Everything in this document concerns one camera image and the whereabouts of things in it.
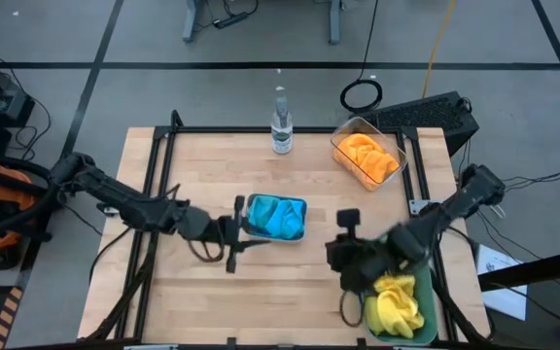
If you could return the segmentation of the orange microfiber towel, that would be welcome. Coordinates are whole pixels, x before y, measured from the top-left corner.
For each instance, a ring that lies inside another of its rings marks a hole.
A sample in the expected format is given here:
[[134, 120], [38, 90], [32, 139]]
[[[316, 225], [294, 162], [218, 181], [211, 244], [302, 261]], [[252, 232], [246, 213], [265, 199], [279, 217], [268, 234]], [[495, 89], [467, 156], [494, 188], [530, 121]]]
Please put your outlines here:
[[381, 147], [363, 133], [344, 138], [334, 150], [336, 160], [349, 160], [361, 167], [378, 164], [384, 156]]
[[378, 151], [368, 151], [358, 155], [357, 163], [364, 172], [362, 180], [370, 186], [375, 186], [394, 173], [399, 163], [389, 154]]

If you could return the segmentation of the yellow microfiber towel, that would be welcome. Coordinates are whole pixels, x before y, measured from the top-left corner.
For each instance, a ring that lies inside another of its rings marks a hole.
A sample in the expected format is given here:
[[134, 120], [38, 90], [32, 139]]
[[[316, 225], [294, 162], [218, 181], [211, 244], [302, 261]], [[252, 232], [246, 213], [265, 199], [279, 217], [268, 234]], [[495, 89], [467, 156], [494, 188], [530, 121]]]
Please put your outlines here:
[[425, 324], [418, 302], [401, 290], [388, 290], [378, 296], [367, 297], [365, 317], [373, 334], [386, 333], [409, 339], [414, 337], [415, 330]]
[[414, 288], [415, 277], [412, 275], [384, 275], [373, 283], [373, 289], [378, 293], [399, 290], [408, 298], [414, 298]]

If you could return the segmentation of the black power strip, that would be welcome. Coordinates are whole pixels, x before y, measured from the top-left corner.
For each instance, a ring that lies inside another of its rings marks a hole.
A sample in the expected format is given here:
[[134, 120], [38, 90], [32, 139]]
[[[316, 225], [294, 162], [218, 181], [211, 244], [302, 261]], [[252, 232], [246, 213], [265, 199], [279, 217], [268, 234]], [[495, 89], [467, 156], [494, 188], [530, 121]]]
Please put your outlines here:
[[246, 12], [242, 12], [236, 15], [230, 15], [227, 18], [224, 19], [215, 19], [212, 24], [217, 28], [217, 29], [223, 29], [226, 28], [228, 26], [237, 24], [238, 22], [245, 20], [249, 17], [249, 14]]

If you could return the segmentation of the white plastic basket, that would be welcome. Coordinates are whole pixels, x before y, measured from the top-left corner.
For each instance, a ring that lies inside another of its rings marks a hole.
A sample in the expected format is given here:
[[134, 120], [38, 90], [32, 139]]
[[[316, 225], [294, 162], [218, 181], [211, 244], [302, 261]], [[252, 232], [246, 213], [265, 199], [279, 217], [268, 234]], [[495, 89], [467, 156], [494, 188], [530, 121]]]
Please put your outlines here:
[[271, 240], [271, 241], [280, 241], [280, 242], [291, 242], [291, 243], [295, 243], [295, 242], [299, 242], [304, 236], [305, 236], [305, 223], [306, 223], [306, 213], [307, 213], [307, 203], [304, 199], [301, 198], [295, 198], [295, 197], [286, 197], [286, 196], [279, 196], [279, 195], [271, 195], [271, 194], [260, 194], [260, 193], [254, 193], [252, 195], [250, 195], [248, 197], [247, 200], [247, 207], [246, 207], [246, 216], [248, 217], [248, 209], [250, 207], [250, 204], [252, 203], [252, 200], [254, 199], [254, 197], [256, 195], [269, 195], [269, 196], [275, 196], [278, 199], [293, 199], [293, 200], [302, 200], [304, 202], [304, 209], [303, 209], [303, 218], [304, 218], [304, 232], [303, 232], [303, 236], [300, 239], [297, 240], [281, 240], [281, 239], [274, 239], [271, 237], [271, 235], [264, 229], [264, 228], [257, 228], [252, 226], [252, 233], [248, 234], [249, 236], [253, 237], [253, 238], [258, 238], [258, 239], [266, 239], [266, 240]]

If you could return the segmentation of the orange black machine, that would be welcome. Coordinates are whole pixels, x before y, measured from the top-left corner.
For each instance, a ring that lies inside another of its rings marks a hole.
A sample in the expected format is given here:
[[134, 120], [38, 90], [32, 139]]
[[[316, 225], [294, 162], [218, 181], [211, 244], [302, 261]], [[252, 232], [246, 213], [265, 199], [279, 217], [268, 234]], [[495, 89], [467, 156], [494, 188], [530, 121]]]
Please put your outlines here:
[[0, 270], [18, 265], [25, 238], [52, 239], [44, 220], [55, 208], [56, 188], [36, 185], [32, 176], [47, 181], [50, 171], [30, 161], [0, 157]]

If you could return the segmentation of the grey desk leg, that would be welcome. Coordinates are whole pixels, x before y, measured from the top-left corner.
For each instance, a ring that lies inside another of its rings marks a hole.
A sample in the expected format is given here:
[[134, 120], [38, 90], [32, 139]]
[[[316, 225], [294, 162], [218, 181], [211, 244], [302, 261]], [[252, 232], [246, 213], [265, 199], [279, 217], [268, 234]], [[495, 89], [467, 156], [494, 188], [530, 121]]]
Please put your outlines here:
[[341, 0], [330, 0], [329, 20], [330, 20], [330, 40], [331, 45], [337, 45], [340, 41], [340, 11]]
[[199, 2], [200, 0], [186, 0], [187, 11], [182, 34], [182, 39], [185, 43], [190, 43], [193, 40]]

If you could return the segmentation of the green plastic basket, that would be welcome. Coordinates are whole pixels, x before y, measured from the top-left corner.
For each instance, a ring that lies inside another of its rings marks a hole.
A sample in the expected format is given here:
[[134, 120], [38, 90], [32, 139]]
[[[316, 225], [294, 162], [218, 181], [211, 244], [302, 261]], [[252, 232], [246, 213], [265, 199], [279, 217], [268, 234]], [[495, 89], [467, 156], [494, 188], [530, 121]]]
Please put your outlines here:
[[[414, 299], [418, 302], [419, 311], [425, 319], [424, 326], [415, 330], [414, 337], [411, 339], [386, 333], [375, 335], [368, 328], [364, 310], [363, 329], [366, 332], [365, 342], [367, 346], [423, 346], [428, 345], [438, 337], [438, 314], [434, 299], [431, 269], [423, 266], [409, 275], [415, 277]], [[373, 287], [366, 290], [363, 293], [364, 302], [366, 302], [367, 297], [378, 296], [379, 294]]]

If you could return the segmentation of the black keyboard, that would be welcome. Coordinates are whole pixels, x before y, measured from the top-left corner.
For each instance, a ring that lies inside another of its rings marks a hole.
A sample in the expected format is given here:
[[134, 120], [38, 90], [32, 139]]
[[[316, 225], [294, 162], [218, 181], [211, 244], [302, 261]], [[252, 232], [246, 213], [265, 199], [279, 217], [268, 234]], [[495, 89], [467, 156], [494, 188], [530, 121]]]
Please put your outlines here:
[[375, 109], [360, 117], [380, 130], [402, 126], [441, 128], [451, 157], [479, 130], [470, 100], [457, 91]]

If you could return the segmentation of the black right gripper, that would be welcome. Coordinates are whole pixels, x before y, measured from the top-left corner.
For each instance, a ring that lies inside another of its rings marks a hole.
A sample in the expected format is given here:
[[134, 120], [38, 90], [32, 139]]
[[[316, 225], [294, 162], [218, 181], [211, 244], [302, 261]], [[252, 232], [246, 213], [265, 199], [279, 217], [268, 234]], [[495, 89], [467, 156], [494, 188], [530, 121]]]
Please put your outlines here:
[[397, 269], [388, 245], [378, 240], [341, 233], [326, 243], [326, 252], [327, 263], [332, 271], [340, 274], [340, 288], [345, 292], [369, 290], [377, 279]]

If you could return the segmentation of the clear spray bottle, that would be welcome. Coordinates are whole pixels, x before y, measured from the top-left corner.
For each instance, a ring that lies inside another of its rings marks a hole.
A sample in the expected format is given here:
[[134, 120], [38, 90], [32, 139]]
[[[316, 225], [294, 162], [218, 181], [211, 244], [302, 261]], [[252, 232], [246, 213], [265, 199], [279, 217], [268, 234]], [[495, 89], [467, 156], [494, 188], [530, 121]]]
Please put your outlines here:
[[271, 118], [272, 150], [279, 155], [287, 154], [293, 147], [293, 117], [289, 111], [286, 91], [275, 89], [274, 112]]

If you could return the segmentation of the clear plastic container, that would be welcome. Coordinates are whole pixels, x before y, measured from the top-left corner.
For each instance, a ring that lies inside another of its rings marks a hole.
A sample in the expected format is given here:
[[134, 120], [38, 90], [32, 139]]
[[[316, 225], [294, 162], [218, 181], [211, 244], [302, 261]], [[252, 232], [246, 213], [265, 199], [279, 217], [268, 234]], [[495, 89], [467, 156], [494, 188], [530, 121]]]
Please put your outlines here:
[[[400, 167], [391, 175], [389, 175], [383, 183], [370, 186], [363, 182], [362, 175], [364, 172], [360, 169], [359, 165], [350, 162], [349, 160], [336, 160], [333, 156], [334, 150], [338, 147], [339, 143], [346, 137], [355, 133], [363, 133], [373, 139], [383, 150], [383, 153], [391, 155], [400, 165]], [[401, 174], [407, 165], [406, 153], [397, 144], [396, 139], [391, 133], [382, 133], [371, 123], [367, 122], [362, 117], [351, 118], [348, 122], [338, 127], [331, 138], [332, 144], [332, 158], [339, 163], [345, 170], [353, 175], [360, 184], [368, 191], [373, 192], [381, 187], [384, 183], [389, 182], [398, 174]]]

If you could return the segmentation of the black bar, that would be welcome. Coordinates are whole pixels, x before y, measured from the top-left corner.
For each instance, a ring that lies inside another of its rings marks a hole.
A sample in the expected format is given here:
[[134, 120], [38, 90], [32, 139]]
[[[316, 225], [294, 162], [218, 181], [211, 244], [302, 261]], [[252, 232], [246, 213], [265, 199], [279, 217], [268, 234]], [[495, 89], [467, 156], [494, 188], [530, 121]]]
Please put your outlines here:
[[482, 292], [560, 279], [560, 255], [525, 262], [478, 276]]

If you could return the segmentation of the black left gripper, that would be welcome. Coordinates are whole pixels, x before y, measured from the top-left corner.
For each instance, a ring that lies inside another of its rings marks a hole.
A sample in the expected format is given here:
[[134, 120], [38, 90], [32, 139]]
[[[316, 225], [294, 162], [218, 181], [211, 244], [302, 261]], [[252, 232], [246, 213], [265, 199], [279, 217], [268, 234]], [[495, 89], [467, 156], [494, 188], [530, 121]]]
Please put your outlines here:
[[[253, 229], [247, 216], [242, 218], [241, 212], [245, 205], [245, 197], [238, 195], [233, 205], [232, 216], [221, 216], [218, 219], [209, 219], [202, 226], [199, 234], [193, 238], [186, 238], [191, 252], [204, 263], [220, 262], [225, 256], [225, 248], [228, 248], [226, 272], [234, 273], [236, 270], [236, 255], [241, 249], [247, 249], [258, 245], [268, 244], [269, 240], [246, 240], [239, 241], [239, 231], [243, 221], [243, 230], [251, 234]], [[212, 256], [208, 251], [207, 244], [214, 243], [219, 246], [219, 252]]]

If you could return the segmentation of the teal microfiber towel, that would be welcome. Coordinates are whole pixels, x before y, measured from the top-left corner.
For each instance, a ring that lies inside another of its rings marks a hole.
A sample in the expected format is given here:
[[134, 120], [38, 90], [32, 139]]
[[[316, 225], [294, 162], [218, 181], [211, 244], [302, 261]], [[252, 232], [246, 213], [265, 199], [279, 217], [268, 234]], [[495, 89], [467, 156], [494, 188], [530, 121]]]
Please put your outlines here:
[[248, 209], [249, 224], [256, 228], [265, 228], [278, 203], [279, 199], [275, 196], [256, 195]]
[[274, 198], [271, 216], [264, 229], [274, 239], [300, 239], [304, 232], [303, 209], [302, 200]]

